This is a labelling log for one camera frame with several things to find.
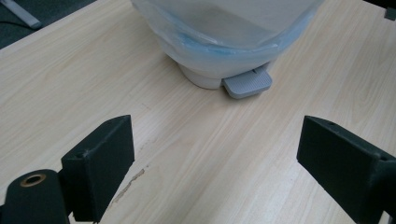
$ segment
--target wood grain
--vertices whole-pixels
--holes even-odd
[[[59,171],[130,114],[136,162],[102,223],[353,223],[295,157],[304,115],[396,155],[396,28],[383,16],[327,0],[271,89],[234,100],[184,78],[129,1],[98,0],[0,50],[0,202],[14,178]]]

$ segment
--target gray carpet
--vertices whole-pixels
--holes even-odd
[[[30,12],[43,27],[79,10],[95,0],[15,0]],[[0,4],[0,49],[37,32]]]

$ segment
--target black cable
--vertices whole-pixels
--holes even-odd
[[[15,25],[15,26],[19,26],[19,27],[22,27],[22,28],[25,28],[25,29],[29,29],[31,31],[35,30],[35,29],[30,28],[30,26],[19,24],[19,23],[13,22],[13,21],[0,21],[0,24]]]

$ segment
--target wooden floor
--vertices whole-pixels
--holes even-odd
[[[191,84],[130,1],[98,0],[0,50],[0,203],[13,179],[59,171],[130,114],[136,161],[101,223],[353,223],[296,152],[311,115],[396,155],[396,26],[383,17],[326,0],[271,89],[234,100]]]

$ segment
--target wooden table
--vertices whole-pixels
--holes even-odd
[[[234,100],[191,84],[130,1],[98,0],[0,50],[0,201],[130,114],[136,161],[102,223],[352,223],[296,152],[311,115],[396,154],[396,26],[383,17],[326,0],[271,89]]]

